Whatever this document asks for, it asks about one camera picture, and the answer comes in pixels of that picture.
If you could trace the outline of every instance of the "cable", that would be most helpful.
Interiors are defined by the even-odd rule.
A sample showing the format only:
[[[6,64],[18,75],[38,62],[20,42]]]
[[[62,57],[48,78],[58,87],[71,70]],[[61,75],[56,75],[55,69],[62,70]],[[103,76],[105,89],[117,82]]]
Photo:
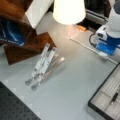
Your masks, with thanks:
[[[92,38],[93,35],[95,35],[95,34],[93,33],[93,34],[90,35],[90,37],[89,37],[89,43],[95,48],[96,44],[91,42],[91,38]]]
[[[116,65],[118,64],[118,62],[116,62],[116,61],[112,60],[111,58],[109,58],[108,54],[106,54],[106,53],[104,53],[104,52],[96,51],[96,50],[94,50],[94,49],[92,49],[92,48],[90,48],[90,47],[88,47],[88,46],[80,43],[79,41],[74,40],[73,38],[69,38],[69,39],[72,40],[72,41],[74,41],[74,42],[76,42],[76,43],[78,43],[78,44],[80,44],[81,46],[87,48],[88,50],[90,50],[90,51],[98,54],[98,55],[99,55],[100,57],[102,57],[103,59],[109,60],[110,62],[112,62],[112,63],[114,63],[114,64],[116,64]]]

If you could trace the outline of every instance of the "blue object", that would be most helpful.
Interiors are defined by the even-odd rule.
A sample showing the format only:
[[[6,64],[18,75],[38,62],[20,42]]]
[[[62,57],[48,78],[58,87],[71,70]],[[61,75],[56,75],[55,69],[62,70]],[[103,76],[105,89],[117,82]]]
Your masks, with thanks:
[[[16,22],[0,18],[0,40],[18,46],[24,45],[24,38]]]
[[[113,55],[115,52],[115,46],[111,46],[109,44],[99,43],[96,48],[108,55]]]
[[[107,34],[107,40],[103,40],[102,38],[99,38],[99,40],[120,49],[120,47],[118,46],[120,44],[120,38],[113,38]]]
[[[103,40],[102,38],[99,38],[99,40],[104,43],[98,43],[96,48],[108,55],[113,55],[116,48],[120,49],[118,46],[120,44],[120,38],[113,38],[107,34],[107,40]]]

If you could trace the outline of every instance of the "white table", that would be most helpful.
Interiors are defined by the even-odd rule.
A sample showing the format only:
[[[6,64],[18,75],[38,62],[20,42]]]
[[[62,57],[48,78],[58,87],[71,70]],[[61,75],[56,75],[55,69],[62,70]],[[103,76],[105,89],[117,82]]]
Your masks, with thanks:
[[[36,91],[25,85],[38,56],[9,66],[3,47],[0,48],[0,80],[42,120],[102,120],[87,107],[99,85],[115,65],[60,35],[62,25],[50,19],[47,29],[65,62]],[[90,46],[91,32],[80,33],[76,40]]]

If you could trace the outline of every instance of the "lamp shade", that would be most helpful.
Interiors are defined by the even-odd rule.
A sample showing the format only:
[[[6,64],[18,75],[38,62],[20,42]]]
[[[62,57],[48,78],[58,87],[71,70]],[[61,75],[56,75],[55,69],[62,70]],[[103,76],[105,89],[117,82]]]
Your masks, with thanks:
[[[76,24],[85,18],[84,0],[55,0],[54,19],[65,25]]]

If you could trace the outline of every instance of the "lamp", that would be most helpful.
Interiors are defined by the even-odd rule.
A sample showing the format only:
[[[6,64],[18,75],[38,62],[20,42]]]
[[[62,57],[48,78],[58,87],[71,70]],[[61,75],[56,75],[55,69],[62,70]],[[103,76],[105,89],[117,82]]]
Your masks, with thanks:
[[[84,0],[55,0],[53,17],[66,25],[61,31],[65,38],[76,36],[79,30],[74,24],[81,22],[85,18]]]

